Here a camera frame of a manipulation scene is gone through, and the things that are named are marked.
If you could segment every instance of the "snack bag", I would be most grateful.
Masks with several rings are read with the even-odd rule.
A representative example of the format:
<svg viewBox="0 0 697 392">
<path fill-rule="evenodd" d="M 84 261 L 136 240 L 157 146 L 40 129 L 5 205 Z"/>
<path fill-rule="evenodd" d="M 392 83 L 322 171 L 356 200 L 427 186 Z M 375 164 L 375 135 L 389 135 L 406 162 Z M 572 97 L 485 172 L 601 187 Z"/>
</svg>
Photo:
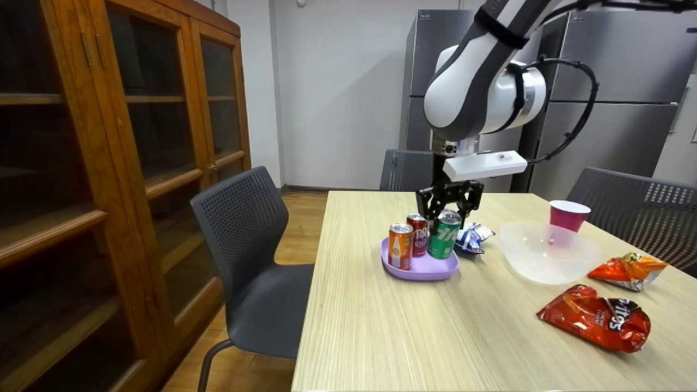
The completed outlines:
<svg viewBox="0 0 697 392">
<path fill-rule="evenodd" d="M 612 257 L 605 263 L 589 273 L 591 279 L 605 282 L 631 292 L 647 287 L 662 271 L 664 261 L 627 254 L 624 257 Z"/>
<path fill-rule="evenodd" d="M 537 319 L 605 352 L 633 354 L 651 331 L 649 316 L 627 299 L 601 299 L 572 286 L 537 311 Z"/>
</svg>

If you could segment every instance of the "plastic bag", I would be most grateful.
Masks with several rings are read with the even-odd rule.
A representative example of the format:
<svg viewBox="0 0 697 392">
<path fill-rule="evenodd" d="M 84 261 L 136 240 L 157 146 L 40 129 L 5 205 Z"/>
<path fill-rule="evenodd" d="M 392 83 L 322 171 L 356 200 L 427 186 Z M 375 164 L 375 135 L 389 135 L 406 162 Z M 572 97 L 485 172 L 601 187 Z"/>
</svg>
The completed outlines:
<svg viewBox="0 0 697 392">
<path fill-rule="evenodd" d="M 572 286 L 537 311 L 537 319 L 594 347 L 639 352 L 649 333 L 649 316 L 627 299 L 601 299 L 589 286 Z"/>
</svg>

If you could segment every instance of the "red can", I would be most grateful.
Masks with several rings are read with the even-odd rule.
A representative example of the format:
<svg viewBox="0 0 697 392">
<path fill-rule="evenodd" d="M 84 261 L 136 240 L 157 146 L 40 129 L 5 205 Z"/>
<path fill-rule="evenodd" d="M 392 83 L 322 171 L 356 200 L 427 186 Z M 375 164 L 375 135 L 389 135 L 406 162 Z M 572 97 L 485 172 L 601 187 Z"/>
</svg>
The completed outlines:
<svg viewBox="0 0 697 392">
<path fill-rule="evenodd" d="M 429 222 L 422 215 L 411 214 L 408 215 L 408 225 L 413 231 L 411 256 L 422 257 L 429 246 Z"/>
</svg>

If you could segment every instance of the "white wall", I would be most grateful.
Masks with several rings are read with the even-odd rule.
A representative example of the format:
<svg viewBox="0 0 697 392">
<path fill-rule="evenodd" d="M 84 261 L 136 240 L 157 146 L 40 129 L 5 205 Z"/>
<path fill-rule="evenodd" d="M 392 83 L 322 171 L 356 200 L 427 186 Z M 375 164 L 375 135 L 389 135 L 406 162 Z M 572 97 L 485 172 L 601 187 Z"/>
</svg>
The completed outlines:
<svg viewBox="0 0 697 392">
<path fill-rule="evenodd" d="M 241 66 L 252 165 L 265 165 L 283 184 L 274 92 L 274 56 L 267 0 L 199 0 L 241 30 Z"/>
<path fill-rule="evenodd" d="M 408 33 L 457 0 L 273 0 L 283 184 L 376 187 L 398 145 Z"/>
<path fill-rule="evenodd" d="M 697 186 L 697 64 L 681 97 L 654 178 Z"/>
</svg>

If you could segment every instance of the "chair leg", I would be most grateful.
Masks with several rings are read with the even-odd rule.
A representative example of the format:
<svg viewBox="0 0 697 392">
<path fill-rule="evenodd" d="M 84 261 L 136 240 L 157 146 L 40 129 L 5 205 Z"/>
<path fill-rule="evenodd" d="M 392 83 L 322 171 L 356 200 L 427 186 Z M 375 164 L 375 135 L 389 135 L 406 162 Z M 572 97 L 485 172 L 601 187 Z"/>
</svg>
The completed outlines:
<svg viewBox="0 0 697 392">
<path fill-rule="evenodd" d="M 235 343 L 222 341 L 216 347 L 211 347 L 209 354 L 205 354 L 202 367 L 201 367 L 199 392 L 205 392 L 209 385 L 209 373 L 211 373 L 213 358 L 229 347 L 235 347 Z"/>
</svg>

